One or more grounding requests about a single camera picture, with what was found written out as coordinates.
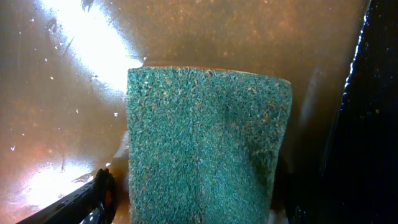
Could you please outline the green sponge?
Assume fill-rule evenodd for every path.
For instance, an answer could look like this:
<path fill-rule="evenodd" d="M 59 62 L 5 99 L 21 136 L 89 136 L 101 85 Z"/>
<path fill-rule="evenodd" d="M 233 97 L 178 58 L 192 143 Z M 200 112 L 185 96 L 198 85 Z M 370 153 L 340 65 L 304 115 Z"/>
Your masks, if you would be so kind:
<path fill-rule="evenodd" d="M 292 98 L 266 75 L 130 69 L 131 222 L 266 223 Z"/>

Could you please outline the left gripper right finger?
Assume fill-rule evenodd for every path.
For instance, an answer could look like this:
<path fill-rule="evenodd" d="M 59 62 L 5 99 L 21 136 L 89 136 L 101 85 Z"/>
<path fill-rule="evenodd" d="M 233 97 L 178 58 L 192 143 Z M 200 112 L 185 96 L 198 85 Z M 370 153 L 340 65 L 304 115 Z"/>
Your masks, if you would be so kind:
<path fill-rule="evenodd" d="M 307 207 L 294 205 L 289 214 L 290 224 L 311 224 Z"/>

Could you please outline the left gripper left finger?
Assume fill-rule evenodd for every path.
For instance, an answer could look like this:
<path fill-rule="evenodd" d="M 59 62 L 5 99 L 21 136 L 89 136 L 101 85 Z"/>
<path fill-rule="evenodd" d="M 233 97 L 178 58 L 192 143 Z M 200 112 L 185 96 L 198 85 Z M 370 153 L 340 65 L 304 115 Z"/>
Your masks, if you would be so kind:
<path fill-rule="evenodd" d="M 111 224 L 116 209 L 115 179 L 109 169 L 100 169 L 93 180 L 18 224 Z"/>

